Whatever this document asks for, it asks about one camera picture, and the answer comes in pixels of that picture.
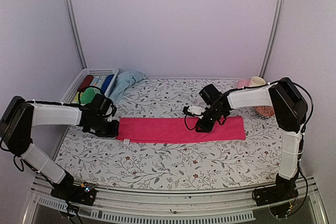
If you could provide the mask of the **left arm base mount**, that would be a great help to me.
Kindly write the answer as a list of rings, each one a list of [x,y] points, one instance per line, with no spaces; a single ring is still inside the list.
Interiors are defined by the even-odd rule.
[[[54,184],[50,195],[86,206],[93,206],[97,191],[92,186],[82,184]]]

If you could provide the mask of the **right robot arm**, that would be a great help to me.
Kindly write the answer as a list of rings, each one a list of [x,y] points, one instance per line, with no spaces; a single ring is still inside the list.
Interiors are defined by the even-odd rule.
[[[303,152],[306,126],[312,117],[313,102],[307,103],[301,94],[305,89],[289,78],[263,84],[258,87],[230,89],[224,93],[209,84],[200,91],[208,107],[200,113],[195,130],[209,133],[216,122],[223,125],[230,112],[244,107],[271,106],[281,131],[282,151],[276,184],[271,189],[257,189],[254,197],[273,197],[282,201],[297,196],[296,180],[302,171],[300,159]]]

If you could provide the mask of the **pink towel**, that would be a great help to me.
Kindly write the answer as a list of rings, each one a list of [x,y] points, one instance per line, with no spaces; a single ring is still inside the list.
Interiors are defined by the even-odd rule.
[[[117,140],[152,144],[191,144],[246,139],[241,116],[228,117],[223,125],[215,123],[209,133],[188,130],[197,118],[121,118]]]

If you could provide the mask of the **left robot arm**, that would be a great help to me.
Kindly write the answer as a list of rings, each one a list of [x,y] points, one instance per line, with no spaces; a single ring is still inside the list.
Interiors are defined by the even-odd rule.
[[[31,138],[32,128],[41,125],[80,126],[84,133],[113,138],[119,134],[119,121],[112,101],[96,94],[85,105],[28,101],[15,96],[1,118],[1,149],[10,152],[35,172],[45,176],[67,200],[78,195],[74,178],[37,147]]]

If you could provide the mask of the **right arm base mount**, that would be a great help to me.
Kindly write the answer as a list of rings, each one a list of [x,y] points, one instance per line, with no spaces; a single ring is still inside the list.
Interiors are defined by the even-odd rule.
[[[278,203],[281,201],[295,199],[299,196],[296,188],[285,191],[283,187],[271,186],[271,187],[256,187],[252,192],[252,198],[256,202],[257,206],[264,206],[269,204]]]

